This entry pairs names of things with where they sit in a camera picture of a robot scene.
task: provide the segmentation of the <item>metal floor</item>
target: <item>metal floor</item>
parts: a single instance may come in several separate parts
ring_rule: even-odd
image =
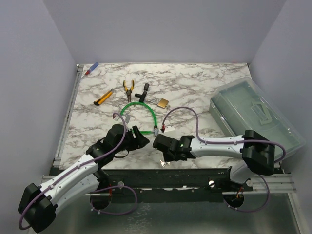
[[[242,208],[257,208],[265,195],[246,195]],[[131,204],[112,204],[121,212]],[[299,234],[287,194],[272,194],[268,206],[241,213],[224,203],[141,203],[132,214],[98,215],[89,196],[65,208],[42,234]]]

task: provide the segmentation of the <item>gray wall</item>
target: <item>gray wall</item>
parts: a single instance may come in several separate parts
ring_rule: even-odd
[[[24,188],[53,160],[77,68],[41,0],[3,1],[0,13],[0,233],[15,234]]]
[[[78,63],[251,62],[285,0],[44,0]]]
[[[312,1],[287,0],[253,59],[255,82],[307,141],[285,161],[312,230]]]

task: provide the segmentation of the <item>clear plastic box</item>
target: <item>clear plastic box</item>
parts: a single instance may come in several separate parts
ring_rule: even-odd
[[[211,98],[210,113],[227,137],[254,130],[268,140],[282,144],[286,157],[295,154],[305,140],[249,78],[219,87]],[[282,150],[275,148],[275,158]]]

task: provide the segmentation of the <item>screwdriver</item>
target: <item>screwdriver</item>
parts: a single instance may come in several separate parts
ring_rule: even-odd
[[[94,69],[96,69],[97,66],[98,66],[98,62],[96,62],[95,64],[93,64],[93,65],[88,69],[88,71],[86,71],[86,73],[83,75],[83,77],[89,75]]]
[[[100,106],[107,98],[109,98],[110,95],[113,94],[113,89],[109,90],[107,93],[102,95],[99,100],[96,100],[93,102],[95,106]]]

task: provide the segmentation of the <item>yellow box cutter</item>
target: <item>yellow box cutter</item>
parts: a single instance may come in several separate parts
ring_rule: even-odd
[[[113,94],[113,89],[109,90],[107,93],[105,93],[103,96],[101,96],[99,98],[99,100],[94,101],[93,104],[95,106],[100,106],[112,94]]]
[[[128,97],[128,102],[131,102],[131,93],[132,93],[133,88],[135,87],[134,80],[131,81],[131,88],[130,89],[127,88],[125,80],[123,81],[123,87],[125,88],[125,91],[126,91],[126,94],[127,94],[127,97]]]

